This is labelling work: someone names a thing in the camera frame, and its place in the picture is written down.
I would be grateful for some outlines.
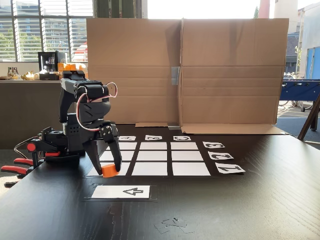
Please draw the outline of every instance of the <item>metal pole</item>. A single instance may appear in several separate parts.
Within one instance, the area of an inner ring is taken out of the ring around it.
[[[298,62],[299,62],[299,52],[300,52],[300,41],[301,41],[301,29],[302,29],[302,17],[303,14],[305,13],[305,10],[301,11],[300,14],[300,31],[299,31],[299,42],[298,42],[298,48],[297,48],[297,55],[296,55],[296,65],[295,65],[295,73],[298,73]]]

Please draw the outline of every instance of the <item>cardboard sheet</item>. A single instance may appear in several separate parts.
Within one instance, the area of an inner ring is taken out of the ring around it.
[[[106,119],[121,123],[177,123],[181,20],[91,18],[87,20],[91,80],[115,82]]]
[[[288,19],[185,19],[179,124],[189,134],[278,134]]]
[[[189,134],[283,134],[283,130],[270,124],[184,124],[183,133]]]

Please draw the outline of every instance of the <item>black arrow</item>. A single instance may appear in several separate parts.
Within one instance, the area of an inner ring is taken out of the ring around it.
[[[143,194],[144,193],[143,190],[138,190],[137,187],[129,189],[129,190],[124,190],[123,192],[126,194],[133,195],[133,196],[135,196],[136,194]]]
[[[227,169],[238,169],[238,170],[241,170],[241,168],[239,168],[238,166],[235,166],[234,168],[233,167],[222,167],[222,166],[218,166],[219,169],[223,170],[223,171],[226,171],[228,172]]]

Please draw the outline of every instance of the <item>orange object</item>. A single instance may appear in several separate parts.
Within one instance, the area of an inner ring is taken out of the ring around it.
[[[71,71],[76,71],[77,70],[76,69],[76,65],[74,63],[70,63],[69,66],[70,66],[70,70]]]
[[[64,63],[59,62],[58,63],[58,72],[62,73],[65,69]]]
[[[118,175],[119,172],[116,170],[116,165],[108,164],[102,167],[102,176],[104,178],[112,178],[115,175]]]

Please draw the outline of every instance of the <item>building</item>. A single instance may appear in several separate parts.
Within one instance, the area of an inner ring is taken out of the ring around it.
[[[299,76],[320,79],[320,2],[306,6],[303,18]]]

